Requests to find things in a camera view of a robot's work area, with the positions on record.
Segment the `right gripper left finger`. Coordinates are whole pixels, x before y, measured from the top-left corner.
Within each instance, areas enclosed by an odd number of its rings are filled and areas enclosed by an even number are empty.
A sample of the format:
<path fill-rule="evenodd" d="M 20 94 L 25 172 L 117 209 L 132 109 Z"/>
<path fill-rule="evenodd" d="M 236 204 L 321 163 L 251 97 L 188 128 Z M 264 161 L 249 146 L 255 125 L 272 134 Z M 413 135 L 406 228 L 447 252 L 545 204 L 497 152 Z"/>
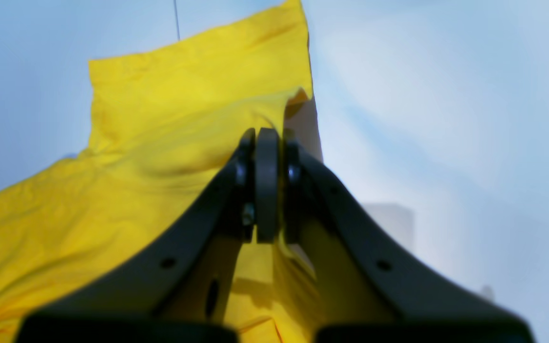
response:
<path fill-rule="evenodd" d="M 277 235 L 279 134 L 247 130 L 227 164 L 148 247 L 28 315 L 18 343 L 237 343 L 223 326 L 237 257 Z"/>

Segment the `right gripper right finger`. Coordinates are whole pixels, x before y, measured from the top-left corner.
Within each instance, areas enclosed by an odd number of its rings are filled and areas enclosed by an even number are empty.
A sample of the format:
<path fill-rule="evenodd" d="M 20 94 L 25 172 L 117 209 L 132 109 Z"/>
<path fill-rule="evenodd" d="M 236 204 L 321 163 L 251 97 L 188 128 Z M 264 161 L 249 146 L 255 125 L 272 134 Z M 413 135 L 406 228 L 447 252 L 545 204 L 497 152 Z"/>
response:
<path fill-rule="evenodd" d="M 518 315 L 427 267 L 341 181 L 285 138 L 287 237 L 312 262 L 326 322 L 316 343 L 532 343 Z"/>

